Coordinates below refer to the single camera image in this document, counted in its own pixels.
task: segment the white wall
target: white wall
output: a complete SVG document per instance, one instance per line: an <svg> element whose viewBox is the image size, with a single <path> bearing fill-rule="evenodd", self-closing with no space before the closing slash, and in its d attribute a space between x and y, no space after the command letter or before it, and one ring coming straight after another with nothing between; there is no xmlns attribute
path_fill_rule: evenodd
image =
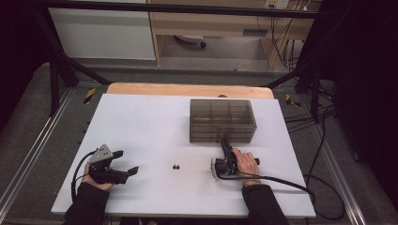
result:
<svg viewBox="0 0 398 225"><path fill-rule="evenodd" d="M69 57L155 60L147 12L50 8L50 13Z"/></svg>

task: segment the person's left hand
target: person's left hand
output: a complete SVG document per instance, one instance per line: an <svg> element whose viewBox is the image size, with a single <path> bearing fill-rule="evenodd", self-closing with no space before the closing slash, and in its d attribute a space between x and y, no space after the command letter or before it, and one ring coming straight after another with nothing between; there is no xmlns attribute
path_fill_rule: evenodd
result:
<svg viewBox="0 0 398 225"><path fill-rule="evenodd" d="M98 184L97 182L95 182L93 180L93 178L91 178L91 176L88 174L88 171L90 170L90 164L85 164L84 167L84 174L85 176L82 179L82 183L87 183L89 185L92 185L96 188L102 189L102 190L106 190L109 191L111 188L114 187L115 184L110 184L110 183L105 183L105 184Z"/></svg>

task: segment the hand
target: hand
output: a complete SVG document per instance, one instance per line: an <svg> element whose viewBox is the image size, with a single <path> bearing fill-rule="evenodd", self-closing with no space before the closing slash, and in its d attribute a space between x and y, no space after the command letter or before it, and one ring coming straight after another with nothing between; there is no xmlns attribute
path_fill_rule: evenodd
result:
<svg viewBox="0 0 398 225"><path fill-rule="evenodd" d="M115 184L110 184L110 183L105 183L105 184L98 184L97 182L95 182L93 180L93 178L91 178L91 176L88 174L88 171L90 170L90 164L85 164L84 167L84 174L85 176L82 179L83 183L87 183L89 185L92 185L96 188L102 189L102 190L106 190L109 191L111 188L114 187Z"/></svg>
<svg viewBox="0 0 398 225"><path fill-rule="evenodd" d="M237 157L237 168L240 172L242 177L250 176L249 173L253 175L259 175L260 172L258 170L257 162L254 160L252 153L240 153L239 149L233 148L232 150ZM260 179L243 179L242 184L244 187L251 186L251 185L261 185Z"/></svg>

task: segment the white table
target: white table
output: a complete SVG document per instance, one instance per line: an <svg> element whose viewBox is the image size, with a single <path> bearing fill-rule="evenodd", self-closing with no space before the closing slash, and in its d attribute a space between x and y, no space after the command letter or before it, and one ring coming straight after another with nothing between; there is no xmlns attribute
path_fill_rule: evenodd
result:
<svg viewBox="0 0 398 225"><path fill-rule="evenodd" d="M190 100L209 97L102 96L52 212L71 205L70 182L81 158L106 143L124 150L111 167L139 172L111 190L105 212L112 216L244 218L248 210L239 181L215 181L210 160L222 158L219 143L190 143ZM251 101L257 130L251 143L231 143L260 158L260 173L304 186L304 180L277 100ZM180 170L173 170L178 164ZM308 194L263 181L273 189L288 218L315 217Z"/></svg>

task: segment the black horizontal beam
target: black horizontal beam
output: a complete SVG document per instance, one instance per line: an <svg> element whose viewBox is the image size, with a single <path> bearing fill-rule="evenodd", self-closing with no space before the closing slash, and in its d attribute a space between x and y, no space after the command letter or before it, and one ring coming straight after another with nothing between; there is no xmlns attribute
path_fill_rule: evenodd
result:
<svg viewBox="0 0 398 225"><path fill-rule="evenodd" d="M146 11L146 12L173 12L215 15L236 15L256 17L281 17L301 19L330 19L339 16L330 12L304 11L304 10L279 10L267 8L244 7L205 7L166 4L140 4L140 3L115 3L115 2L88 2L66 0L34 0L46 8L73 8L114 11Z"/></svg>

